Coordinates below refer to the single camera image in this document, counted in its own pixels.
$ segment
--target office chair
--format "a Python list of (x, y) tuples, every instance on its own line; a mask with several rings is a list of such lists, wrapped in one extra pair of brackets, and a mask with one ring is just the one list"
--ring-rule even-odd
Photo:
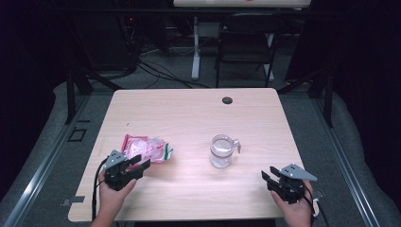
[[(265, 87), (268, 87), (277, 40), (285, 29), (284, 20), (273, 14), (235, 13), (223, 19), (218, 31), (216, 87), (221, 62), (257, 64), (256, 70), (262, 64), (269, 64), (265, 83)], [(270, 45), (268, 34), (273, 34)]]

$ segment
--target desk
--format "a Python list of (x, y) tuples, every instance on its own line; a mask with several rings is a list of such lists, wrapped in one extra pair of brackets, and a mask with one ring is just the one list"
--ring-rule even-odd
[[(222, 102), (226, 96), (232, 104)], [(211, 140), (221, 133), (242, 145), (223, 169), (209, 161)], [(169, 160), (145, 171), (116, 220), (281, 217), (260, 171), (270, 173), (270, 166), (290, 163), (303, 166), (273, 89), (120, 90), (114, 93), (78, 187), (76, 195), (84, 196), (84, 202), (72, 204), (70, 220), (91, 220), (96, 169), (122, 147), (126, 134), (159, 136), (174, 151)]]
[[(180, 8), (308, 8), (311, 0), (174, 0), (174, 7)], [(198, 17), (194, 18), (194, 61), (192, 64), (192, 79), (199, 79), (200, 50)], [(265, 72), (269, 65), (264, 65)]]

